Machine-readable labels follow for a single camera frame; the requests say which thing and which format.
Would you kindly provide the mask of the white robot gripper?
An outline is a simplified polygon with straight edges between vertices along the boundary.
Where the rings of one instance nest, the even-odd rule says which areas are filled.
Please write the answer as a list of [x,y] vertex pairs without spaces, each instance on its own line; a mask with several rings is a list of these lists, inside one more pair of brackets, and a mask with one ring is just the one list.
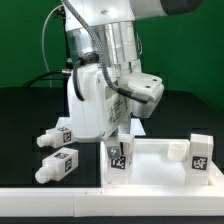
[[113,91],[97,64],[76,64],[67,86],[71,128],[78,142],[104,141],[109,159],[121,157],[114,132],[132,113],[132,100]]

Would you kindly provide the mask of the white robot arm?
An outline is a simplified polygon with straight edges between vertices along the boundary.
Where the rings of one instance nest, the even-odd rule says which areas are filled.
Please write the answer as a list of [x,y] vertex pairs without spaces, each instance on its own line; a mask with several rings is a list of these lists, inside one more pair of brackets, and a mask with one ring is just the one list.
[[108,157],[124,155],[120,132],[132,116],[147,118],[164,91],[141,69],[134,22],[195,11],[203,0],[62,0],[73,63],[67,86],[72,132],[79,142],[103,142]]

